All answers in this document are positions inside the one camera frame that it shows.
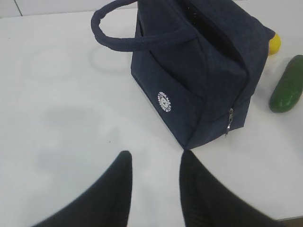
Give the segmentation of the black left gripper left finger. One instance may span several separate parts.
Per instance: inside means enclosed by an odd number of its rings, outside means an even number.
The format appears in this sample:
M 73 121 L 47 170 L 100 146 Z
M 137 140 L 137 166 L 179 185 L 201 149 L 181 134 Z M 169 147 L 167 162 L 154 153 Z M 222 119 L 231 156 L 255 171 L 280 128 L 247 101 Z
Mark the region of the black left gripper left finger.
M 125 227 L 132 197 L 132 155 L 122 151 L 98 180 L 38 227 Z

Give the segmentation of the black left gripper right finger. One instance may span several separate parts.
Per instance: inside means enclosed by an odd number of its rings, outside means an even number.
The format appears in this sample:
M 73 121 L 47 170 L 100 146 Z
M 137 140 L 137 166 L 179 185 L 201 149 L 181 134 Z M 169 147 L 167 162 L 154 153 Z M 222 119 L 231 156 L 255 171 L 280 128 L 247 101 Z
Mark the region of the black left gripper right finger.
M 181 157 L 179 189 L 187 227 L 281 227 L 220 183 L 190 150 Z

